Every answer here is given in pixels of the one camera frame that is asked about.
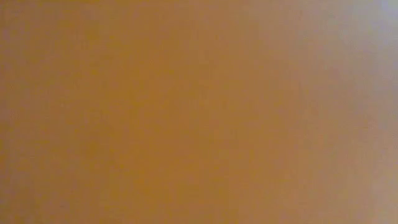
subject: orange wall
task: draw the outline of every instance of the orange wall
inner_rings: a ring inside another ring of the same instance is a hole
[[[396,223],[393,13],[187,2],[0,4],[0,222]]]

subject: beige wall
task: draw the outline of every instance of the beige wall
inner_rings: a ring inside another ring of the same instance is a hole
[[[0,222],[396,223],[393,11],[189,2],[1,3]]]

